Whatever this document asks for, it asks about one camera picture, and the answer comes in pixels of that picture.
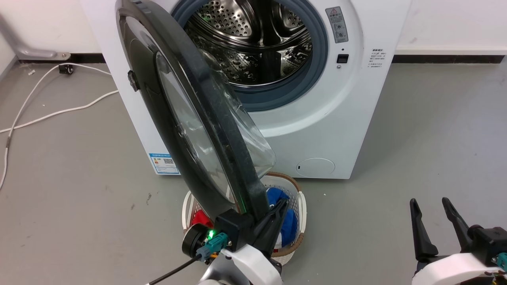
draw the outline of teal connector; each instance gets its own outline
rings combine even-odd
[[[225,233],[219,233],[201,248],[197,249],[196,255],[201,255],[200,261],[205,261],[211,257],[213,253],[219,253],[223,248],[227,247],[228,237]]]
[[[501,253],[496,258],[496,265],[498,265],[503,271],[507,271],[507,253]]]

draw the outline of white wall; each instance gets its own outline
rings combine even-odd
[[[0,2],[0,13],[30,46],[100,52],[79,0]],[[506,11],[506,0],[413,0],[396,53],[507,54]]]
[[[14,52],[0,34],[0,77],[14,59]]]
[[[506,0],[413,0],[397,54],[507,54]]]
[[[99,53],[79,0],[0,0],[0,13],[33,48]]]

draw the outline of door glass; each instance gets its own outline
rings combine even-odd
[[[241,101],[232,90],[232,87],[228,84],[227,75],[220,68],[218,61],[210,53],[204,50],[199,51],[211,68],[211,76],[213,77],[216,89],[223,94],[224,98],[227,100],[231,114],[245,140],[257,176],[261,178],[275,165],[275,153],[262,136],[250,115],[243,108]]]
[[[230,202],[234,203],[234,197],[231,195],[231,191],[228,190],[229,182],[224,168],[194,106],[180,87],[180,83],[171,71],[164,56],[157,53],[156,57],[160,81],[171,102],[170,106],[177,116],[181,131],[192,146],[190,150],[195,162],[203,167],[220,192]]]

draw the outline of black baseboard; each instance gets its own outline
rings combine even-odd
[[[101,53],[73,53],[70,55],[68,60],[20,60],[20,63],[65,63],[73,62],[73,63],[105,63],[104,56]]]
[[[392,63],[501,63],[504,55],[394,55]]]
[[[501,63],[504,55],[394,55],[392,63]],[[105,63],[101,53],[73,53],[68,62]],[[58,60],[20,60],[21,63],[65,63]]]

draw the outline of sticker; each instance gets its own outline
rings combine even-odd
[[[368,60],[368,67],[382,67],[382,64],[385,62],[385,56],[384,49],[373,49]]]
[[[150,153],[149,155],[157,174],[179,174],[170,154]]]
[[[347,26],[340,7],[327,8],[325,14],[331,23],[331,29],[335,35],[335,43],[348,42]]]

